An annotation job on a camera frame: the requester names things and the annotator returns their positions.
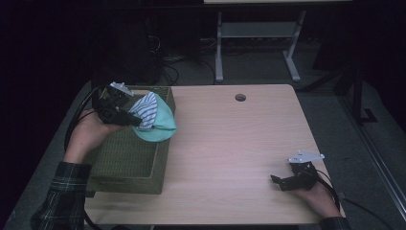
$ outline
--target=table hole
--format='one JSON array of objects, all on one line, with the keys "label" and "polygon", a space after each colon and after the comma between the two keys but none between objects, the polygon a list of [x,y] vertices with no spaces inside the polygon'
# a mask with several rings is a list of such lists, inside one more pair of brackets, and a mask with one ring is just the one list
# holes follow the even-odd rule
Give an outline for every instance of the table hole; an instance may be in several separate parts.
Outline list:
[{"label": "table hole", "polygon": [[245,95],[243,95],[243,94],[236,95],[236,100],[239,102],[244,102],[246,99],[247,99],[247,97],[245,97]]}]

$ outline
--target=plaid sleeve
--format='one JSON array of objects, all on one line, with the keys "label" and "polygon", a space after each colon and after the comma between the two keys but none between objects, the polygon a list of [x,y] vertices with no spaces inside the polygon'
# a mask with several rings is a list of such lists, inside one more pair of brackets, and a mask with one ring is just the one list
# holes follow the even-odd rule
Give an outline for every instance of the plaid sleeve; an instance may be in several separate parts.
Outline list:
[{"label": "plaid sleeve", "polygon": [[346,218],[324,218],[320,222],[323,230],[350,230],[350,224]]},{"label": "plaid sleeve", "polygon": [[59,163],[46,199],[32,216],[32,229],[83,229],[90,170],[90,165]]}]

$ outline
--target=teal cloth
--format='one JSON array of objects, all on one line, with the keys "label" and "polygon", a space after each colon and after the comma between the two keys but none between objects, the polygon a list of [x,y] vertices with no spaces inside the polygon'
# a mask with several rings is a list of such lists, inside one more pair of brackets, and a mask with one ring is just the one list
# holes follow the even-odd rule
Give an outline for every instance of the teal cloth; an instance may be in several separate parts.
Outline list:
[{"label": "teal cloth", "polygon": [[167,140],[173,134],[175,134],[177,130],[175,119],[173,118],[173,113],[169,106],[158,94],[155,94],[155,97],[157,102],[157,111],[152,129],[140,130],[135,126],[132,127],[132,129],[141,139],[149,142],[161,142]]}]

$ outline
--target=shirt cuff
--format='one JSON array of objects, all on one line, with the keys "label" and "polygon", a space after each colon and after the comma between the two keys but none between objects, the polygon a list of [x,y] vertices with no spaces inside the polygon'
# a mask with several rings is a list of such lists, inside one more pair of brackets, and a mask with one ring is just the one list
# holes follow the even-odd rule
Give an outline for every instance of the shirt cuff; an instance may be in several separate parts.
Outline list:
[{"label": "shirt cuff", "polygon": [[59,162],[51,182],[51,191],[84,192],[92,167],[90,165]]},{"label": "shirt cuff", "polygon": [[324,218],[320,222],[322,229],[350,230],[350,224],[346,218]]}]

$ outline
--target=white plastic bracket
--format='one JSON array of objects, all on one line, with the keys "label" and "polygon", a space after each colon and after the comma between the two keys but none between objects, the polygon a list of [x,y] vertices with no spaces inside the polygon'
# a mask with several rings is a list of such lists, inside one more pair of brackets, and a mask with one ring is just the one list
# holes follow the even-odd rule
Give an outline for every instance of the white plastic bracket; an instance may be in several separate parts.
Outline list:
[{"label": "white plastic bracket", "polygon": [[128,94],[128,95],[131,96],[131,97],[134,96],[134,93],[131,92],[131,90],[129,90],[127,87],[125,87],[124,83],[116,83],[116,82],[113,81],[113,82],[110,84],[110,86],[113,87],[113,88],[115,88],[115,89],[118,89],[118,90],[122,91],[122,92],[125,93],[125,94]]},{"label": "white plastic bracket", "polygon": [[314,160],[322,160],[325,156],[323,154],[298,150],[298,153],[293,157],[287,159],[289,163],[306,163]]}]

